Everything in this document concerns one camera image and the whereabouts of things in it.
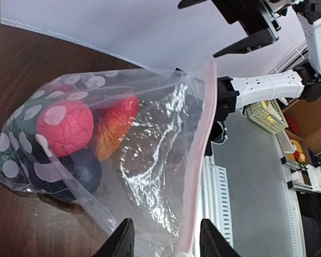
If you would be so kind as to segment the purple eggplant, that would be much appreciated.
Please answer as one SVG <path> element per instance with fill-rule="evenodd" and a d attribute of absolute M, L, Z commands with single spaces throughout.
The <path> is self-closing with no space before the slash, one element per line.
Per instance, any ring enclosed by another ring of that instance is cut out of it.
<path fill-rule="evenodd" d="M 88 149 L 81 149 L 54 162 L 41 155 L 40 161 L 25 163 L 30 183 L 38 191 L 50 194 L 61 201 L 75 200 L 75 196 L 63 181 L 66 176 L 76 179 L 90 193 L 97 190 L 102 178 L 101 163 Z"/>

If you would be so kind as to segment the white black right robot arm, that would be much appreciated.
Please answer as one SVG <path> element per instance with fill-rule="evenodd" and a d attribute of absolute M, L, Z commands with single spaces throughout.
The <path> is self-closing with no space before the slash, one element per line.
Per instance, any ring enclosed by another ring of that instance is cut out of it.
<path fill-rule="evenodd" d="M 213 55 L 246 54 L 278 41 L 279 16 L 292 7 L 302 26 L 309 58 L 292 70 L 260 77 L 217 76 L 213 59 L 205 66 L 205 96 L 202 119 L 194 136 L 196 146 L 205 147 L 220 131 L 222 122 L 236 109 L 263 100 L 282 97 L 313 102 L 321 96 L 321 1 L 214 1 L 224 19 L 239 22 L 247 36 Z"/>

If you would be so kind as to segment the red orange bell pepper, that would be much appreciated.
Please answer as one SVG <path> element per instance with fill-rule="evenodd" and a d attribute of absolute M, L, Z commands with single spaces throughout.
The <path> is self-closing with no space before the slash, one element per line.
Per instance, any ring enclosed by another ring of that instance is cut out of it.
<path fill-rule="evenodd" d="M 136 96 L 116 100 L 101 111 L 94 140 L 99 161 L 107 160 L 118 149 L 123 137 L 132 127 L 138 111 L 139 99 Z"/>

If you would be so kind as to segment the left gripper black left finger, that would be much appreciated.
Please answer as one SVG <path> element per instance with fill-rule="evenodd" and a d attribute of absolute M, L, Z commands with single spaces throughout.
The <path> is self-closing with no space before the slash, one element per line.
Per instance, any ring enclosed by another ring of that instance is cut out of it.
<path fill-rule="evenodd" d="M 125 218 L 92 257 L 134 256 L 135 231 L 131 218 Z"/>

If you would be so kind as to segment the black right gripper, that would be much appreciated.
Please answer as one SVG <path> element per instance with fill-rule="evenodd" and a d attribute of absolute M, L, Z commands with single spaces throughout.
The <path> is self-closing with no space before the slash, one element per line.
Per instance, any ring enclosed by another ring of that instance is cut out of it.
<path fill-rule="evenodd" d="M 178 9 L 184 9 L 206 0 L 181 0 Z M 212 1 L 229 24 L 239 22 L 249 35 L 213 54 L 218 58 L 228 54 L 247 54 L 278 41 L 281 25 L 266 1 Z"/>

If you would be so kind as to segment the green bell pepper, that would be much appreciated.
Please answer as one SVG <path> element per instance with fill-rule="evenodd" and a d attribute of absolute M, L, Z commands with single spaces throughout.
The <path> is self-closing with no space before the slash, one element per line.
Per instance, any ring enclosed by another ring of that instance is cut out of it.
<path fill-rule="evenodd" d="M 0 136 L 0 181 L 11 187 L 63 180 L 59 157 L 37 121 L 56 99 L 28 99 L 4 123 Z"/>

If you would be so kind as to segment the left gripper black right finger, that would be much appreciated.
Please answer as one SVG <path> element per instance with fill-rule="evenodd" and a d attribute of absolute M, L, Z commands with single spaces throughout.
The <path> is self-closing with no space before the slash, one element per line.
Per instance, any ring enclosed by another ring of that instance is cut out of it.
<path fill-rule="evenodd" d="M 200 257 L 240 257 L 209 219 L 200 229 Z"/>

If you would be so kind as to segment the clear polka dot zip bag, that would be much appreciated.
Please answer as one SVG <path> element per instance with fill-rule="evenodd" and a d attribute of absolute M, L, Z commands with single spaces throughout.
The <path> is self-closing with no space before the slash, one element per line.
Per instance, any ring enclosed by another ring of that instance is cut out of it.
<path fill-rule="evenodd" d="M 97 190 L 90 193 L 76 179 L 63 179 L 75 196 L 66 203 L 80 205 L 104 232 L 112 234 L 125 218 L 133 220 L 135 256 L 190 255 L 193 248 L 206 150 L 194 144 L 203 114 L 204 73 L 205 67 L 202 78 L 180 70 L 146 69 L 66 74 L 28 98 L 85 103 L 93 114 L 94 131 L 82 149 L 95 155 L 101 111 L 116 100 L 139 99 L 132 127 L 110 158 L 100 161 L 102 178 Z M 0 183 L 14 192 L 55 198 L 33 185 Z"/>

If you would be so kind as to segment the red tomato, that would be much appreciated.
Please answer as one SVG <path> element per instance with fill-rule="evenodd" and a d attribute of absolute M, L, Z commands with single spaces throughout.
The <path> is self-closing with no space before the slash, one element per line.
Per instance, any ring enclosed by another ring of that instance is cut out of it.
<path fill-rule="evenodd" d="M 36 123 L 36 139 L 48 156 L 66 157 L 84 148 L 93 136 L 90 108 L 79 100 L 62 100 L 43 110 Z"/>

